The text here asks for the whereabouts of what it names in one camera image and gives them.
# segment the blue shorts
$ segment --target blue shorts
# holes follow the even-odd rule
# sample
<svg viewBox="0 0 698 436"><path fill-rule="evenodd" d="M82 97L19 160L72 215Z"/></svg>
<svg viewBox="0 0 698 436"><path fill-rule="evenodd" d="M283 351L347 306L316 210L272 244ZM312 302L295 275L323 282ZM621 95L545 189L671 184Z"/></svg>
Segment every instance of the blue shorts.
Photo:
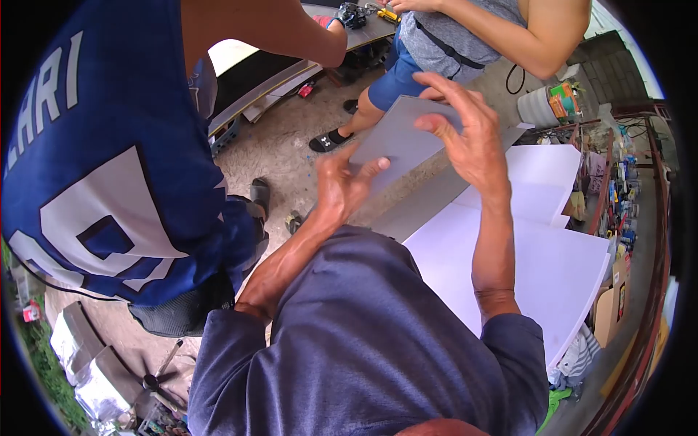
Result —
<svg viewBox="0 0 698 436"><path fill-rule="evenodd" d="M399 37L400 26L395 31L390 55L385 61L387 73L369 86L369 100L378 109L387 112L399 96L418 97L427 87L415 82L412 73L422 71Z"/></svg>

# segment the black sandal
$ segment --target black sandal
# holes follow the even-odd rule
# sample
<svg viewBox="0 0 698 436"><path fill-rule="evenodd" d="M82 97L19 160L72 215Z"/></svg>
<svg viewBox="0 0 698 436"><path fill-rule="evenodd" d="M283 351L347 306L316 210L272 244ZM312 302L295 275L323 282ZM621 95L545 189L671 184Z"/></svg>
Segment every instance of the black sandal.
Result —
<svg viewBox="0 0 698 436"><path fill-rule="evenodd" d="M300 213L297 211L291 211L291 213L286 216L286 229L291 233L291 236L301 228L301 224L303 224L303 218L301 218Z"/></svg>
<svg viewBox="0 0 698 436"><path fill-rule="evenodd" d="M353 133L347 137L344 137L337 132L337 129L334 129L332 132L314 137L312 140L310 140L310 144L308 144L308 146L310 147L310 150L317 151L318 153L327 153L328 151L332 151L338 146L344 144L344 142L346 142L346 140L352 136L354 136Z"/></svg>
<svg viewBox="0 0 698 436"><path fill-rule="evenodd" d="M359 109L359 101L358 100L346 100L344 104L342 104L342 107L348 114L355 114L356 111Z"/></svg>
<svg viewBox="0 0 698 436"><path fill-rule="evenodd" d="M269 189L269 184L258 177L252 180L250 185L250 200L252 203L259 204L264 209L265 223L269 219L269 201L272 198L272 191Z"/></svg>

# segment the gray sleeveless shirt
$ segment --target gray sleeveless shirt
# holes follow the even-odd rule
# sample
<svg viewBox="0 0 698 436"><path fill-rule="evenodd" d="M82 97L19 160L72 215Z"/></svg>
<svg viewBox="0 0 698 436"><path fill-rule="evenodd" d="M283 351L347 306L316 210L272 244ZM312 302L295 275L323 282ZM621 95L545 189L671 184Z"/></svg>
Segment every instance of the gray sleeveless shirt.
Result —
<svg viewBox="0 0 698 436"><path fill-rule="evenodd" d="M526 21L519 12L517 0L470 0L470 2L509 22L526 27ZM415 20L422 23L424 28L436 38L447 43L460 55L471 61L488 64L502 56L447 15L408 12L402 16L399 36L412 58L424 71L436 71L444 77L455 75L453 80L466 83L482 74L484 70L461 65L452 57L447 56L443 50L424 35L424 32L417 28Z"/></svg>

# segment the aluminum foil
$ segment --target aluminum foil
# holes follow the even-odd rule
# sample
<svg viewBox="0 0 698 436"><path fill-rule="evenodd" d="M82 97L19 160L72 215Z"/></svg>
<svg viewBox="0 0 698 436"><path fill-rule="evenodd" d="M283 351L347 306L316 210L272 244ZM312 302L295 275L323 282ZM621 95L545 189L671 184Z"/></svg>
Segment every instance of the aluminum foil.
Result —
<svg viewBox="0 0 698 436"><path fill-rule="evenodd" d="M144 392L111 347L102 349L77 376L81 381L75 387L75 399L93 421L118 419Z"/></svg>
<svg viewBox="0 0 698 436"><path fill-rule="evenodd" d="M87 321L79 301L64 308L56 319L51 335L51 348L66 372L68 383L80 383L77 374L104 349Z"/></svg>

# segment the cinder block wall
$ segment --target cinder block wall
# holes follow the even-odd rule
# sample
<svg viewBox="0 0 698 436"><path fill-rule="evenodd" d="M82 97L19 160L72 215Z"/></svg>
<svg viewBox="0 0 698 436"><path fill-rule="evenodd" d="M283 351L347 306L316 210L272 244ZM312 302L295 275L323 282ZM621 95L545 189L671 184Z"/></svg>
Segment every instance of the cinder block wall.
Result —
<svg viewBox="0 0 698 436"><path fill-rule="evenodd" d="M582 41L568 65L581 63L599 104L634 105L649 100L635 60L617 31Z"/></svg>

